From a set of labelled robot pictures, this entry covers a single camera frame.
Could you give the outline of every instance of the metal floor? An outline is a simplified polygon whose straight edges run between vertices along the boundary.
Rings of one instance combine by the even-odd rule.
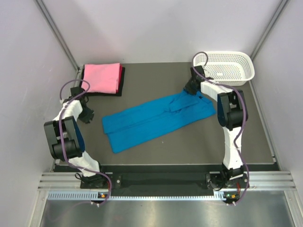
[[[190,78],[190,63],[124,64],[122,97],[92,96],[95,111],[90,124],[79,122],[88,153],[102,165],[220,164],[224,134],[216,115],[139,146],[114,154],[103,133],[102,117],[164,96],[178,93]],[[249,120],[242,136],[242,153],[250,164],[272,164],[273,159],[249,83],[244,91]]]
[[[47,201],[40,227],[294,227],[284,192],[248,192],[236,207],[221,201]]]

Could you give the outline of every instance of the blue cloth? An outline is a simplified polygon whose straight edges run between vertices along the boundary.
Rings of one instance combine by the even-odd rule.
[[[119,153],[213,114],[213,103],[201,93],[182,91],[105,116],[102,122],[113,152]]]

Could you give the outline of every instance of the metal frame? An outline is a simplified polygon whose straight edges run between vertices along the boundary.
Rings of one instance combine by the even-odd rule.
[[[58,40],[59,45],[62,47],[64,53],[66,54],[67,58],[70,60],[72,66],[75,68],[75,70],[79,70],[79,66],[74,59],[70,49],[68,48],[65,40],[63,39],[63,36],[61,35],[57,25],[55,24],[52,16],[48,12],[48,9],[44,2],[42,0],[34,0],[36,5],[38,6],[40,12],[42,13],[43,17],[45,18],[46,22],[48,23],[51,31],[53,32],[55,38]]]
[[[108,192],[107,189],[81,189],[80,180],[75,178],[75,173],[43,173],[38,191],[91,191]],[[222,189],[222,192],[235,189]],[[295,191],[296,187],[291,173],[288,171],[256,171],[250,172],[250,188],[248,191]]]
[[[37,4],[38,8],[40,9],[42,15],[46,19],[50,29],[52,30],[53,34],[55,35],[56,39],[58,40],[60,46],[64,50],[66,56],[70,60],[72,66],[76,69],[77,75],[76,78],[80,78],[82,68],[79,67],[70,52],[66,42],[64,41],[59,29],[57,28],[54,20],[52,19],[50,13],[48,12],[43,0],[34,0]],[[260,40],[258,41],[257,45],[254,48],[252,55],[250,56],[252,60],[255,59],[258,52],[260,51],[262,45],[266,41],[267,37],[269,36],[271,30],[273,29],[274,25],[277,23],[279,17],[281,16],[283,10],[286,8],[289,0],[281,0],[275,13],[273,14],[268,26],[266,27],[263,35],[261,36]],[[254,95],[254,99],[258,108],[258,112],[265,130],[265,134],[267,137],[267,141],[269,143],[271,152],[273,154],[274,159],[276,158],[279,161],[277,156],[277,152],[275,146],[272,142],[272,138],[270,132],[268,130],[268,125],[266,119],[262,113],[261,106],[258,101],[258,97],[256,95],[256,90],[253,84],[250,82],[251,90]],[[278,163],[280,169],[284,170],[281,163]],[[80,181],[74,178],[74,173],[54,173],[54,169],[56,165],[59,165],[59,162],[55,161],[52,165],[50,173],[43,173],[42,178],[38,187],[35,207],[32,212],[31,219],[28,223],[28,226],[37,227],[40,226],[42,214],[45,208],[46,200],[49,194],[53,193],[61,193],[63,196],[70,195],[77,195],[79,193],[89,193],[95,194],[96,192],[107,192],[106,189],[104,190],[89,190],[89,189],[80,189]],[[252,171],[250,173],[250,188],[248,191],[284,191],[285,197],[293,217],[294,223],[296,227],[303,226],[303,206],[301,200],[299,198],[298,192],[296,190],[295,184],[293,182],[291,173],[288,171],[263,171],[263,172],[256,172]],[[111,200],[222,200],[221,193],[222,192],[215,192],[212,196],[154,196],[154,197],[144,197],[144,196],[111,196]]]

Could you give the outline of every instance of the folded clothing stack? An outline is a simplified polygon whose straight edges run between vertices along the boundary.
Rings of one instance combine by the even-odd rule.
[[[88,95],[95,96],[122,96],[125,68],[120,63],[84,66],[82,79],[90,84]],[[88,85],[80,83],[86,90]]]

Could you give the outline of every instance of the cable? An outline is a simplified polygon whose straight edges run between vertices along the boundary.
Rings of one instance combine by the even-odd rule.
[[[245,188],[244,188],[244,191],[243,191],[241,197],[240,197],[239,200],[236,201],[235,204],[234,204],[234,205],[237,205],[240,201],[242,201],[243,197],[245,196],[246,191],[247,191],[248,186],[249,186],[249,182],[250,182],[250,171],[249,171],[248,166],[247,166],[247,163],[245,162],[245,160],[244,160],[244,158],[243,158],[243,156],[242,156],[242,154],[241,154],[241,152],[240,152],[240,149],[239,149],[239,147],[238,147],[238,145],[237,145],[237,139],[238,139],[239,136],[242,134],[242,132],[243,132],[243,130],[244,130],[244,128],[245,128],[245,124],[246,124],[246,106],[245,106],[245,104],[244,104],[244,100],[243,100],[242,96],[240,95],[240,93],[238,92],[238,90],[237,90],[235,87],[232,87],[232,86],[229,86],[229,85],[225,85],[225,84],[219,84],[219,83],[216,83],[216,82],[212,82],[212,81],[210,81],[209,79],[205,78],[203,75],[201,75],[201,74],[195,69],[195,66],[194,66],[195,57],[196,57],[198,54],[201,54],[201,53],[202,53],[202,54],[205,54],[205,56],[206,56],[206,62],[205,62],[205,64],[204,64],[204,66],[206,66],[206,64],[207,64],[207,62],[208,62],[208,55],[207,55],[206,52],[201,51],[201,52],[196,53],[196,54],[194,55],[193,59],[192,59],[192,62],[191,62],[191,63],[192,63],[192,67],[193,67],[194,72],[195,72],[198,76],[200,76],[202,79],[204,79],[206,82],[208,82],[208,83],[211,83],[211,84],[214,84],[214,85],[217,85],[217,86],[222,86],[222,87],[225,87],[225,88],[232,89],[232,90],[237,94],[238,99],[240,100],[241,105],[242,105],[242,107],[243,107],[243,122],[242,122],[242,126],[241,126],[241,129],[240,129],[238,135],[237,135],[236,138],[234,139],[233,143],[234,143],[234,145],[235,145],[235,147],[236,147],[236,149],[237,149],[237,151],[238,151],[238,154],[239,154],[239,156],[240,156],[240,159],[241,159],[243,165],[244,165],[245,168],[246,168],[246,171],[247,171],[247,183],[246,183],[246,185],[245,185]]]
[[[61,111],[61,113],[60,113],[60,116],[59,116],[59,132],[60,132],[60,140],[61,140],[61,145],[62,145],[63,156],[64,156],[64,160],[65,160],[65,162],[68,164],[68,166],[70,166],[70,167],[72,167],[72,168],[83,169],[83,170],[86,170],[86,171],[91,172],[91,173],[94,173],[94,174],[99,174],[99,175],[105,177],[105,178],[108,180],[108,183],[109,183],[108,194],[107,194],[106,198],[103,200],[103,202],[99,204],[99,205],[101,206],[101,205],[104,205],[104,204],[107,202],[107,200],[108,200],[108,198],[109,198],[109,196],[110,196],[110,194],[111,194],[111,191],[112,191],[112,182],[111,182],[110,178],[109,178],[106,174],[104,174],[104,173],[102,173],[102,172],[93,171],[93,170],[86,169],[86,168],[81,167],[81,166],[74,166],[73,164],[69,163],[68,158],[67,158],[67,155],[66,155],[65,144],[64,144],[64,137],[63,137],[63,129],[62,129],[62,117],[63,117],[64,112],[65,112],[66,108],[68,107],[68,105],[71,104],[72,101],[76,100],[77,98],[79,98],[79,97],[81,97],[82,95],[84,95],[85,93],[87,93],[88,90],[90,89],[90,84],[89,84],[89,82],[87,82],[86,80],[83,80],[83,79],[73,79],[73,80],[70,80],[70,81],[66,82],[66,83],[62,86],[62,88],[60,89],[60,100],[62,100],[62,91],[63,91],[63,89],[65,88],[65,86],[68,85],[69,83],[74,82],[74,81],[82,81],[82,82],[85,82],[85,83],[87,83],[88,88],[87,88],[85,91],[83,91],[82,93],[80,93],[80,94],[76,95],[75,97],[73,97],[72,99],[70,99],[70,100],[67,102],[67,104],[64,106],[64,108],[62,109],[62,111]],[[49,217],[48,217],[48,218],[50,219],[50,221],[56,222],[56,221],[58,221],[60,218],[62,218],[66,213],[70,212],[74,207],[76,207],[76,206],[78,206],[78,205],[80,205],[80,204],[84,204],[84,203],[90,203],[90,201],[82,201],[82,202],[79,202],[79,203],[73,205],[72,207],[70,207],[69,209],[67,209],[66,211],[64,211],[59,217],[57,217],[57,218],[55,218],[55,219],[51,219],[51,218],[49,218]]]

